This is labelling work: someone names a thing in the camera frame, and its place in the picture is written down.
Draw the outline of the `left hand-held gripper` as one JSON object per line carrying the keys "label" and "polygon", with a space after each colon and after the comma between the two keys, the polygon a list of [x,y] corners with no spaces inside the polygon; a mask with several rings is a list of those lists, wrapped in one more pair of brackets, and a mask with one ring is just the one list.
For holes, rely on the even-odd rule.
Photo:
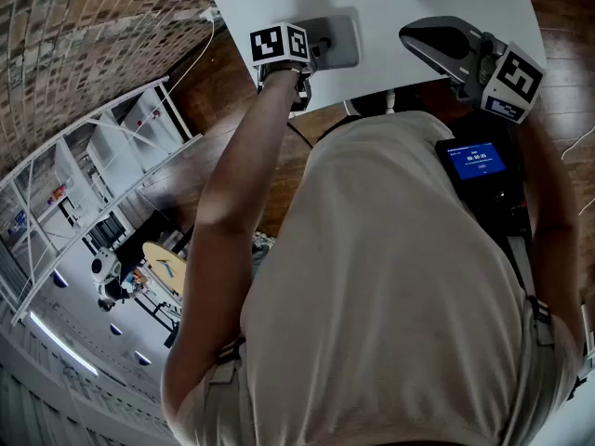
{"label": "left hand-held gripper", "polygon": [[295,89],[299,102],[294,102],[291,110],[305,111],[311,101],[310,78],[319,69],[316,57],[325,55],[330,47],[328,38],[310,44],[305,29],[287,22],[251,32],[251,65],[257,70],[258,93],[263,89],[266,78],[274,72],[296,72]]}

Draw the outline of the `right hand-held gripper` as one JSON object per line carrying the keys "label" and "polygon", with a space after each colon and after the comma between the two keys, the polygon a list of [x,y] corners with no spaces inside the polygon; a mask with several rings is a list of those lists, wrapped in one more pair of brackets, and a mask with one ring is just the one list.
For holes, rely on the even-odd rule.
{"label": "right hand-held gripper", "polygon": [[456,99],[515,124],[534,108],[545,70],[505,43],[454,16],[416,20],[399,31],[411,53],[447,76]]}

